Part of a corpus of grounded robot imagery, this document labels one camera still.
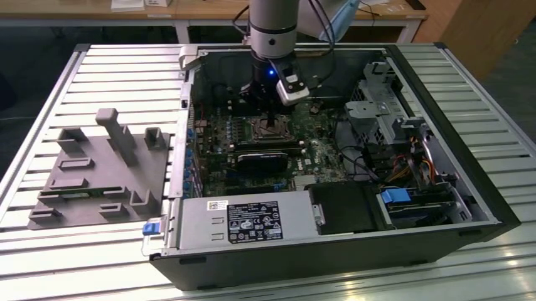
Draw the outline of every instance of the blue latch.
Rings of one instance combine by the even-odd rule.
[[[411,200],[407,191],[402,188],[387,189],[381,193],[381,195],[385,204],[409,202]]]
[[[144,236],[160,234],[160,223],[147,223],[143,225],[141,233]]]

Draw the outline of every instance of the motherboard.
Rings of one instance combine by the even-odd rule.
[[[297,191],[309,184],[345,181],[330,136],[335,114],[335,109],[323,109],[313,101],[271,121],[264,115],[236,114],[231,106],[199,106],[195,131],[203,196]]]

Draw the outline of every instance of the aluminum slatted table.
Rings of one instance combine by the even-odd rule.
[[[93,113],[101,107],[115,107],[119,123],[128,125],[133,134],[145,127],[174,133],[183,82],[179,50],[180,45],[93,45],[73,53],[0,184],[0,300],[534,297],[536,147],[450,52],[433,45],[402,46],[401,51],[524,222],[494,240],[410,268],[182,292],[140,252],[143,222],[27,230],[29,210],[60,150],[55,143],[60,128],[80,126],[87,135],[104,135]]]

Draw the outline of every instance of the power supply label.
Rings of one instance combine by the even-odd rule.
[[[230,243],[283,239],[276,202],[227,205],[227,222]]]

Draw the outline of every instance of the black cable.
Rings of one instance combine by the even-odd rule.
[[[326,13],[325,13],[323,7],[322,7],[322,5],[318,3],[318,0],[314,0],[314,1],[317,2],[317,5],[318,5],[318,6],[321,7],[321,9],[322,9],[323,17],[326,18],[326,20],[327,20],[327,22],[329,22],[330,30],[331,30],[331,32],[333,32],[331,23],[330,23],[330,21],[329,21],[327,15],[326,15]],[[315,14],[315,16],[317,16],[318,22],[319,22],[319,24],[322,25],[323,30],[326,30],[327,24],[323,22],[323,19],[322,19],[322,17],[319,16],[319,12],[318,12],[317,6],[315,6],[314,3],[313,3],[313,0],[309,0],[309,6],[310,6],[310,9],[313,10],[313,12],[314,12],[314,14]],[[334,47],[335,47],[335,41],[333,40],[333,38],[334,38],[334,36],[330,36],[330,33],[327,32],[329,49],[327,49],[327,51],[323,52],[319,56],[326,56],[326,55],[329,55],[329,54],[333,52],[333,49],[334,49]]]
[[[331,51],[330,51],[330,53],[331,53],[331,66],[330,66],[330,70],[329,70],[327,74],[318,80],[318,84],[321,85],[323,83],[323,81],[327,78],[330,78],[330,76],[333,75],[333,73],[335,72],[335,69],[337,69],[337,60],[335,60],[335,52],[334,52],[334,49],[335,49],[335,31],[333,30],[333,24],[331,24],[330,19],[327,18],[327,14],[326,14],[326,10],[323,9],[323,6],[319,4],[318,0],[315,0],[315,2],[317,2],[317,5],[319,7],[319,11],[322,12],[322,15],[326,18],[327,23],[329,23],[329,31],[330,31],[330,33],[327,33],[327,36],[330,34],[330,39],[329,40],[330,40],[330,49],[331,49]]]
[[[390,183],[386,182],[386,181],[383,181],[383,180],[378,177],[378,175],[377,175],[365,165],[362,165],[361,163],[357,162],[357,159],[359,159],[359,158],[351,159],[349,156],[346,156],[346,155],[342,153],[342,150],[343,150],[343,149],[347,149],[347,148],[355,147],[355,146],[345,146],[342,149],[339,149],[338,144],[337,144],[337,127],[338,127],[338,122],[339,122],[339,120],[338,120],[338,116],[337,116],[337,119],[335,119],[335,127],[334,127],[334,129],[333,129],[333,145],[334,145],[334,147],[335,147],[337,153],[339,153],[341,156],[342,156],[349,162],[353,163],[353,169],[354,169],[354,173],[355,173],[355,174],[357,174],[357,168],[355,168],[355,166],[357,166],[357,167],[359,167],[359,168],[366,172],[366,174],[369,175],[369,177],[370,177],[370,179],[371,179],[373,181],[375,181],[375,182],[378,182],[378,183],[381,183],[381,184],[385,184],[385,185],[390,185]]]
[[[367,3],[365,3],[363,1],[361,1],[361,3],[365,4],[366,6],[369,6],[369,9],[370,9],[370,11],[365,11],[365,10],[359,9],[361,11],[363,11],[363,12],[366,12],[366,13],[369,13],[369,14],[371,15],[371,26],[370,26],[370,32],[369,32],[369,41],[370,41],[370,39],[371,39],[371,33],[373,33],[373,29],[374,29],[374,24],[375,24],[375,15],[379,16],[379,14],[375,14],[375,13],[371,11],[371,6],[367,5]]]
[[[330,66],[330,70],[329,70],[327,74],[323,77],[318,78],[318,84],[315,85],[315,87],[311,88],[311,90],[314,90],[323,83],[323,81],[333,75],[333,73],[335,72],[335,68],[337,68],[335,52],[334,52],[334,49],[335,49],[335,31],[333,30],[333,24],[331,24],[330,19],[327,18],[327,14],[326,14],[326,11],[323,9],[322,4],[319,3],[318,0],[314,0],[314,2],[317,3],[317,6],[319,7],[319,10],[322,12],[323,18],[326,19],[326,21],[329,23],[329,24],[326,24],[323,22],[323,19],[319,16],[319,13],[318,13],[317,6],[314,5],[313,0],[309,0],[309,6],[310,6],[310,8],[311,8],[311,10],[313,10],[313,12],[314,12],[314,14],[317,16],[318,22],[322,25],[323,30],[329,29],[329,32],[327,32],[329,50],[325,53],[322,53],[321,56],[331,54],[331,66]]]
[[[239,28],[238,24],[236,24],[236,20],[238,18],[242,16],[242,14],[250,9],[250,6],[247,5],[239,12],[238,15],[234,17],[232,19],[232,26],[234,28],[236,28],[236,30],[240,32],[242,35],[246,35],[247,33],[242,30],[242,28]]]

